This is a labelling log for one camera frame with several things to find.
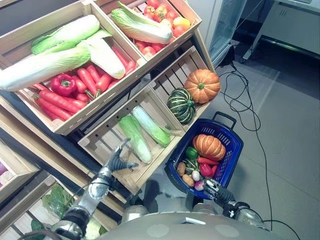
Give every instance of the basket handle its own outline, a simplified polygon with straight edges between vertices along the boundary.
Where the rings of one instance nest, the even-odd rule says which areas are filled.
[[[233,123],[232,123],[232,126],[229,127],[229,126],[223,124],[223,123],[220,122],[220,121],[216,121],[215,119],[216,119],[216,116],[217,116],[217,115],[223,116],[223,117],[231,120],[231,121],[233,122]],[[233,118],[232,116],[230,116],[230,115],[228,115],[228,114],[225,114],[225,113],[223,113],[223,112],[220,112],[220,111],[215,112],[212,120],[213,120],[213,121],[216,121],[216,122],[218,122],[218,123],[220,123],[220,124],[222,124],[222,125],[224,125],[226,128],[228,128],[228,129],[230,129],[230,130],[233,130],[233,129],[234,129],[234,126],[235,126],[236,123],[237,123],[237,120],[236,120],[235,118]]]

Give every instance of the potato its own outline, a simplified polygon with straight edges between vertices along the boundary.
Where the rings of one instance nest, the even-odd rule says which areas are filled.
[[[187,174],[184,174],[182,176],[182,180],[189,186],[189,187],[194,187],[195,186],[195,181]]]
[[[176,168],[176,171],[178,172],[179,176],[182,177],[186,172],[186,164],[183,161],[180,162]]]

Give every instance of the orange pumpkin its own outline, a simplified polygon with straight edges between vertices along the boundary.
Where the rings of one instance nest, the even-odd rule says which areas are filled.
[[[220,140],[211,135],[199,134],[192,140],[192,145],[198,150],[200,156],[220,161],[226,154],[225,146]]]
[[[219,77],[208,69],[198,69],[190,73],[184,88],[191,93],[195,103],[205,104],[214,99],[220,91]]]

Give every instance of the pumpkin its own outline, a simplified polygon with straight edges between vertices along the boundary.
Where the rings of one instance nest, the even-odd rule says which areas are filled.
[[[215,161],[222,160],[226,153],[226,148],[221,141],[211,135],[199,134],[195,136],[192,145],[198,150],[200,156]]]
[[[166,105],[182,124],[190,123],[196,112],[191,94],[183,87],[172,91]]]
[[[217,74],[208,69],[198,69],[188,76],[184,83],[195,103],[205,104],[214,99],[220,90]]]

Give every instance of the blue shopping basket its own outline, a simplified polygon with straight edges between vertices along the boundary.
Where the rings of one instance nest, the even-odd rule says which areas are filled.
[[[231,120],[233,122],[232,126],[228,127],[225,124],[216,121],[215,119],[218,115]],[[179,189],[182,187],[185,192],[189,192],[198,198],[210,199],[204,193],[204,191],[197,191],[194,188],[190,188],[177,173],[178,164],[186,158],[185,151],[187,147],[192,146],[193,138],[199,134],[214,136],[215,138],[218,138],[225,146],[225,155],[216,169],[214,179],[223,187],[226,188],[228,186],[244,146],[244,142],[233,131],[236,122],[236,119],[220,111],[215,113],[212,120],[199,118],[197,121],[195,121],[195,123],[179,141],[167,162],[169,174],[171,174],[170,178],[175,181],[174,184],[179,185]]]

